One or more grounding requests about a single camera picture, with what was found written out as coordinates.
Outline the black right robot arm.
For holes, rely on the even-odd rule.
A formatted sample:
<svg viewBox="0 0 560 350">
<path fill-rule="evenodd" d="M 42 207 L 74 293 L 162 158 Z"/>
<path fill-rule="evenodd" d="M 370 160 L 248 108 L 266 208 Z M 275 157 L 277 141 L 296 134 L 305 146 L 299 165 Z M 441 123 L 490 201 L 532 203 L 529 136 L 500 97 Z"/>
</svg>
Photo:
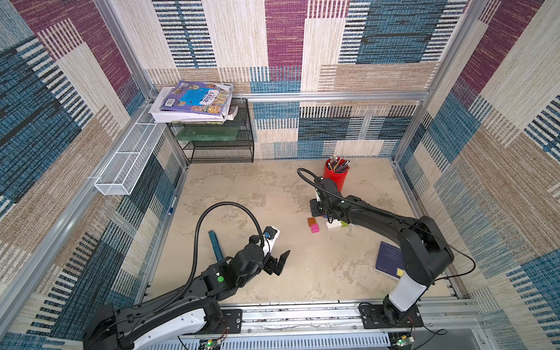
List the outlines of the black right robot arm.
<svg viewBox="0 0 560 350">
<path fill-rule="evenodd" d="M 316 176 L 305 168 L 297 175 L 311 185 L 312 217 L 327 217 L 373 231 L 398 245 L 404 272 L 397 286 L 374 306 L 376 315 L 391 327 L 406 323 L 418 312 L 417 302 L 454 262 L 459 250 L 450 245 L 436 222 L 427 216 L 405 217 L 368 204 L 353 195 L 344 197 L 332 179 Z"/>
</svg>

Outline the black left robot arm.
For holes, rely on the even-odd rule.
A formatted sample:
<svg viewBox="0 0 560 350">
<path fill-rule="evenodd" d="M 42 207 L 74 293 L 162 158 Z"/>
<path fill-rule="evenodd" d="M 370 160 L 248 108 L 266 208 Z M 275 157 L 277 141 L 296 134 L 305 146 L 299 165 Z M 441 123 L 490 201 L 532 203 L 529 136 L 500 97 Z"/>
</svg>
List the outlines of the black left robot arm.
<svg viewBox="0 0 560 350">
<path fill-rule="evenodd" d="M 261 228 L 254 214 L 241 204 L 224 201 L 206 209 L 195 226 L 194 240 L 199 240 L 207 214 L 222 206 L 236 207 L 253 221 L 257 233 L 248 244 L 234 257 L 223 258 L 200 275 L 195 273 L 198 250 L 194 249 L 191 273 L 181 287 L 121 309 L 111 303 L 102 306 L 85 327 L 84 349 L 146 349 L 175 336 L 216 332 L 225 321 L 221 300 L 235 295 L 262 271 L 282 273 L 289 254 L 285 252 L 279 258 L 272 255 L 279 229 Z"/>
</svg>

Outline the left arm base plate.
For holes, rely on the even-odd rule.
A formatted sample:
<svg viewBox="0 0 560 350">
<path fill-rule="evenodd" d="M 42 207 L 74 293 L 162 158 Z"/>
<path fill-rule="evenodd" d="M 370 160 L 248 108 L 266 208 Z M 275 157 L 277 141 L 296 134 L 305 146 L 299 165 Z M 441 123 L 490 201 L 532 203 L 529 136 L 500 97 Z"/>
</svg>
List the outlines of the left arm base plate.
<svg viewBox="0 0 560 350">
<path fill-rule="evenodd" d="M 243 310 L 222 310 L 223 317 L 214 323 L 205 325 L 195 335 L 221 335 L 225 330 L 229 334 L 239 334 L 242 331 Z"/>
</svg>

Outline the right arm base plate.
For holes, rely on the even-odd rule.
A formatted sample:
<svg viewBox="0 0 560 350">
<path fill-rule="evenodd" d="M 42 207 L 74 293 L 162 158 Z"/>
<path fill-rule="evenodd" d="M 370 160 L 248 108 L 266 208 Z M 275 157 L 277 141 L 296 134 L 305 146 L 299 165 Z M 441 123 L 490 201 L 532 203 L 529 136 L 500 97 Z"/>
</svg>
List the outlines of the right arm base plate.
<svg viewBox="0 0 560 350">
<path fill-rule="evenodd" d="M 389 304 L 360 303 L 358 312 L 366 330 L 382 328 L 412 329 L 424 326 L 417 305 L 413 305 L 407 312 L 402 312 Z"/>
</svg>

